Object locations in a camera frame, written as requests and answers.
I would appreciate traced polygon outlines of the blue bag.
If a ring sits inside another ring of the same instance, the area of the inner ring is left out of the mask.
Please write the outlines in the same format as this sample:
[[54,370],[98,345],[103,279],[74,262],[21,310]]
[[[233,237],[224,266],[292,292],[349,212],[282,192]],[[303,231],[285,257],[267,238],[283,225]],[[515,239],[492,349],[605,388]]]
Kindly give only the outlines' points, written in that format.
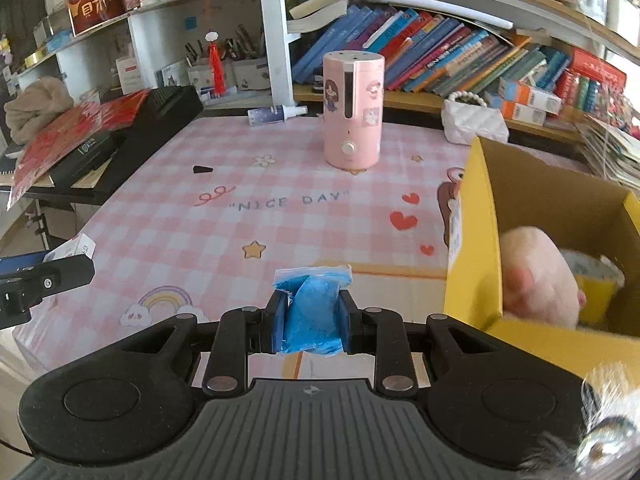
[[350,266],[303,266],[274,272],[274,290],[286,296],[277,322],[277,352],[317,356],[342,352],[336,306],[338,294],[350,284]]

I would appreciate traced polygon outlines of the yellow tape roll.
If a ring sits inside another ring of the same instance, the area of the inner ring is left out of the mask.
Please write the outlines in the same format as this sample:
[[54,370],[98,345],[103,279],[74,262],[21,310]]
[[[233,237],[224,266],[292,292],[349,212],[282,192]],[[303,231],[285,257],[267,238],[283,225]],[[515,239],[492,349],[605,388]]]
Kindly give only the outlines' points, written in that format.
[[625,286],[625,275],[605,255],[594,258],[569,249],[562,249],[561,254],[586,296],[579,324],[602,327],[613,298]]

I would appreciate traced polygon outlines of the beige plush cloth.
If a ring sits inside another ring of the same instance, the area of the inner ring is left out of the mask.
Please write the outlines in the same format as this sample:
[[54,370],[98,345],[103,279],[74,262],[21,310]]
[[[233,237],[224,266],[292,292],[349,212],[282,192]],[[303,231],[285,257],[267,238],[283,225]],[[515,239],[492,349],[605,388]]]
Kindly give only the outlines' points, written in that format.
[[62,80],[47,76],[33,82],[16,99],[4,104],[12,141],[29,144],[45,126],[73,106],[74,100]]

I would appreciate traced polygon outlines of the yellow cardboard box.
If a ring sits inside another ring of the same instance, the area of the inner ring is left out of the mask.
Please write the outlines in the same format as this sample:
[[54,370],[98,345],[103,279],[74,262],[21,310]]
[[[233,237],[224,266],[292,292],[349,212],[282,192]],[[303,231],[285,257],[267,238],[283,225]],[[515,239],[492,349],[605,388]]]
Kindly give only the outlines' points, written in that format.
[[639,199],[477,139],[450,205],[445,313],[579,377],[639,377]]

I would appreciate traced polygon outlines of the white pen holder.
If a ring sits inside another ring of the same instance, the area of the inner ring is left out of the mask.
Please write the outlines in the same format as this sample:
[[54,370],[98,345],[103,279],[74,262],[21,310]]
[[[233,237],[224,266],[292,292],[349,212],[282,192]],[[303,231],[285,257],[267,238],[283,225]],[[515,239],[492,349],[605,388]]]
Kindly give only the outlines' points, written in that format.
[[209,65],[200,64],[188,68],[186,72],[190,84],[202,101],[218,99],[220,96],[247,91],[270,89],[268,63],[265,58],[250,58],[243,61],[224,60],[222,73],[226,92],[216,93],[214,75]]

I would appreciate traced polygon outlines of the red tassel ornament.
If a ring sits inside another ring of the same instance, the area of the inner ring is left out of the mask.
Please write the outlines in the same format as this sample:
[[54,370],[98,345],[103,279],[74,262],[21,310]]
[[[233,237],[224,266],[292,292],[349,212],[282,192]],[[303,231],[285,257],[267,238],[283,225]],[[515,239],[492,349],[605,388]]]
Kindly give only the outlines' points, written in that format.
[[208,43],[208,60],[213,75],[213,86],[216,96],[222,96],[226,92],[226,84],[224,83],[224,66],[222,65],[217,40],[219,35],[210,30],[205,35]]

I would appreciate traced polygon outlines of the blue spray bottle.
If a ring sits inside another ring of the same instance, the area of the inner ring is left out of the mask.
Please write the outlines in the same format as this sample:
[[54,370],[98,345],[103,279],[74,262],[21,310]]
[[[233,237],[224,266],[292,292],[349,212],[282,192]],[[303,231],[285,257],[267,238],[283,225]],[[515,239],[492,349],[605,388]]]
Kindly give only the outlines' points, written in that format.
[[252,127],[286,122],[287,120],[304,116],[308,113],[306,106],[276,105],[259,107],[247,112],[248,123]]

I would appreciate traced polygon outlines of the pink checkered tablecloth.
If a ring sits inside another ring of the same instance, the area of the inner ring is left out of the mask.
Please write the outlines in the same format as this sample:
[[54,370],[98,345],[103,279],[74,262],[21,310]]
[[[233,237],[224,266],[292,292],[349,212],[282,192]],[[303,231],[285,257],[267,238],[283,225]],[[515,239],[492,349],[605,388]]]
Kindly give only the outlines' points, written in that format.
[[176,314],[215,321],[263,307],[285,268],[350,266],[359,307],[411,322],[439,311],[448,250],[437,190],[460,181],[468,149],[388,124],[378,163],[343,171],[324,159],[320,128],[221,117],[183,129],[84,225],[96,242],[92,282],[44,300],[15,331],[34,371]]

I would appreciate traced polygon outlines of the red gift bag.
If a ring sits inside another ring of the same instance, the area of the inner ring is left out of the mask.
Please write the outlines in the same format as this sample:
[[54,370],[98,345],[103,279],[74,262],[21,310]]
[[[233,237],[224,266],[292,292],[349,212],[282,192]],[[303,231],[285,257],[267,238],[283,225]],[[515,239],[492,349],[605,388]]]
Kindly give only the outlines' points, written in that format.
[[131,126],[149,93],[143,89],[104,104],[98,98],[86,99],[50,122],[17,159],[6,209],[90,136]]

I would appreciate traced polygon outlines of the pink plush toy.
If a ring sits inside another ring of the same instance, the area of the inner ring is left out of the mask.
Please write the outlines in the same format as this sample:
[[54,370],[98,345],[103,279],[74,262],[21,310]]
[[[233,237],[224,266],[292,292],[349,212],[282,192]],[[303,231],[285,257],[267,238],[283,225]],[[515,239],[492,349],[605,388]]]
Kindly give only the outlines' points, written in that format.
[[543,230],[520,226],[502,233],[500,258],[505,318],[577,327],[586,296]]

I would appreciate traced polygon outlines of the small black wedge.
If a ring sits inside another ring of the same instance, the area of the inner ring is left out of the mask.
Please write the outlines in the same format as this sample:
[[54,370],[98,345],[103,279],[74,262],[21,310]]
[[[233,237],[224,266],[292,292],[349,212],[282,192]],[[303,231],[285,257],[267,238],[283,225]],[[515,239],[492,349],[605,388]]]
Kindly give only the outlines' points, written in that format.
[[192,167],[192,171],[194,174],[210,174],[214,171],[214,168],[209,166],[194,165]]

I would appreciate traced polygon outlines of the black long box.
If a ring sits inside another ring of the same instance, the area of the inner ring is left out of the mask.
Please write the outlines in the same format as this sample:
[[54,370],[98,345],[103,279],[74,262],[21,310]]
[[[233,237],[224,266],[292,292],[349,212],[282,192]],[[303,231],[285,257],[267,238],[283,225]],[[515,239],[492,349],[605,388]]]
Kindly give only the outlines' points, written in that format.
[[117,143],[110,132],[90,136],[49,170],[52,184],[56,188],[70,188],[107,162],[116,150]]

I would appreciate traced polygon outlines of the pink cylindrical humidifier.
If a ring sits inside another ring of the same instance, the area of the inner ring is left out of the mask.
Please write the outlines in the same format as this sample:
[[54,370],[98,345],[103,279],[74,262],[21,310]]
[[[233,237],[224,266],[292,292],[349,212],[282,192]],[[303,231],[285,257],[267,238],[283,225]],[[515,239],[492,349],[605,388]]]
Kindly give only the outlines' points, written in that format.
[[378,163],[385,58],[341,50],[323,57],[323,149],[331,166],[366,170]]

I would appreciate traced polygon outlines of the small white red box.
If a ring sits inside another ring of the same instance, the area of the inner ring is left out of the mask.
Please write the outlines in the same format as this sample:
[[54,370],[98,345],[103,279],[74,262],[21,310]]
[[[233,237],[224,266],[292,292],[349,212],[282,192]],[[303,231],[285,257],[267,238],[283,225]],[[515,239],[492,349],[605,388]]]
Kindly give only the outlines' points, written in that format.
[[89,259],[92,259],[95,250],[96,242],[92,238],[88,237],[87,234],[78,233],[75,237],[70,240],[66,240],[65,243],[48,252],[47,255],[44,256],[43,262],[80,255],[84,255]]

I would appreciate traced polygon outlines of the white quilted mini bag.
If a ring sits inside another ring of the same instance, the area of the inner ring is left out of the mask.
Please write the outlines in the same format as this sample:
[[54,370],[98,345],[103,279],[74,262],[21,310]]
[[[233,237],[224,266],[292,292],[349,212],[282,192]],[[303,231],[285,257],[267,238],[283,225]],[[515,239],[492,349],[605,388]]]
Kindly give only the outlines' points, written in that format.
[[442,128],[448,142],[471,145],[476,138],[502,144],[509,141],[509,129],[500,112],[473,92],[452,92],[442,101]]

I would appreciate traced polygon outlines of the black keyboard piano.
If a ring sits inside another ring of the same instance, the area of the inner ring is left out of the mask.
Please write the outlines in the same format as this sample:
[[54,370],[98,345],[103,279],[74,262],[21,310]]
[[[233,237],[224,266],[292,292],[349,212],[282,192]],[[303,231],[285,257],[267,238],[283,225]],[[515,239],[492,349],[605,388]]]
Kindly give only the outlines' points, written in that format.
[[[70,188],[56,188],[48,171],[22,198],[101,205],[202,110],[203,104],[191,86],[150,90],[132,125],[111,132],[117,150],[107,162]],[[15,166],[1,175],[1,196],[6,200]]]

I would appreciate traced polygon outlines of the stack of papers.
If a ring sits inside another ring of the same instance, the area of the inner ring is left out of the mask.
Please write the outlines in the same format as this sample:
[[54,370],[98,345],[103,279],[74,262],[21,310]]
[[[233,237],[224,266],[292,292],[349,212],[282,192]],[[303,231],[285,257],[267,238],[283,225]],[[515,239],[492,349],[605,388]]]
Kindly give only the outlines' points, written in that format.
[[639,140],[593,117],[576,128],[582,139],[580,152],[591,170],[639,195]]

